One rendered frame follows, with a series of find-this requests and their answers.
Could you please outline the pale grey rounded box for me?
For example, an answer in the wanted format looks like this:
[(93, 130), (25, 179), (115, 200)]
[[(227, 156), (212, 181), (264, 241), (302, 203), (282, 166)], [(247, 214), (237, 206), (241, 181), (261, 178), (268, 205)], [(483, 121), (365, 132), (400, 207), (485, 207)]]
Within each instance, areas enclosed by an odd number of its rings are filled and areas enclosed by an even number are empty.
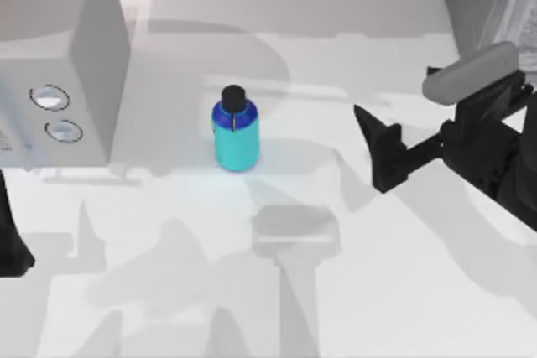
[(518, 67), (519, 52), (513, 43), (490, 44), (428, 75), (422, 84), (422, 94), (435, 104), (452, 106), (513, 74)]

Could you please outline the blue bottle with black cap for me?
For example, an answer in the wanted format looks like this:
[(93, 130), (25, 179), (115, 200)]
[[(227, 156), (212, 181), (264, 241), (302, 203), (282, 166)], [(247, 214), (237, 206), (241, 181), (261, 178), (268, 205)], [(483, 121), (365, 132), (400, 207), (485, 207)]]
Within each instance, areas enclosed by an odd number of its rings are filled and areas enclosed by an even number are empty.
[(260, 156), (259, 113), (240, 85), (223, 88), (211, 111), (214, 153), (225, 170), (243, 172)]

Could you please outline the pale microwave oven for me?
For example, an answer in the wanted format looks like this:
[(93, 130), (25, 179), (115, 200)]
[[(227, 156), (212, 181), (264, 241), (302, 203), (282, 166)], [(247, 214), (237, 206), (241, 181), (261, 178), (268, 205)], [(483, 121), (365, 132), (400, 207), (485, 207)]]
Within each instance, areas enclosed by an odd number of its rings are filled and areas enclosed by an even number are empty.
[[(120, 0), (0, 0), (0, 169), (106, 165), (129, 56)], [(45, 84), (69, 94), (65, 110), (29, 99)], [(80, 141), (46, 134), (63, 119), (82, 128)]]

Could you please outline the small round microwave knob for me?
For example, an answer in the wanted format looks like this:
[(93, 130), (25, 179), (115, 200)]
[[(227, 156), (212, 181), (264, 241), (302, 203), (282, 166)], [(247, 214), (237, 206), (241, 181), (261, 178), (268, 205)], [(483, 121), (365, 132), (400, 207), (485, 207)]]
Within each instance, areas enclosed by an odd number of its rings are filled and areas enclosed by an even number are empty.
[(46, 134), (59, 143), (76, 143), (83, 137), (82, 128), (70, 120), (48, 122), (44, 125)]

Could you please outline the large round microwave knob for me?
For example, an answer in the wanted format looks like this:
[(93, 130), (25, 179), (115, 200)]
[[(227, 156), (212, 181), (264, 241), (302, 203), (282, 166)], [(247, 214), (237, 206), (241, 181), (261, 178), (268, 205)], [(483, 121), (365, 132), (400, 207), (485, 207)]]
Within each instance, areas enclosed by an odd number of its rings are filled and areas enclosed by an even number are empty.
[(29, 99), (37, 107), (49, 112), (59, 112), (70, 105), (69, 94), (61, 87), (51, 84), (30, 88)]

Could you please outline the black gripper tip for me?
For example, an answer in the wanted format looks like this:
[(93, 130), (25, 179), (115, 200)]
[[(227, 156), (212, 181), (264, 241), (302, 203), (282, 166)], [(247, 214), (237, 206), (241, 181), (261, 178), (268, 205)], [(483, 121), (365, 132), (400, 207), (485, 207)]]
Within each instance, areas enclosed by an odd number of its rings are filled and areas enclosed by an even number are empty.
[(18, 232), (0, 169), (0, 278), (20, 278), (34, 266), (35, 258)]

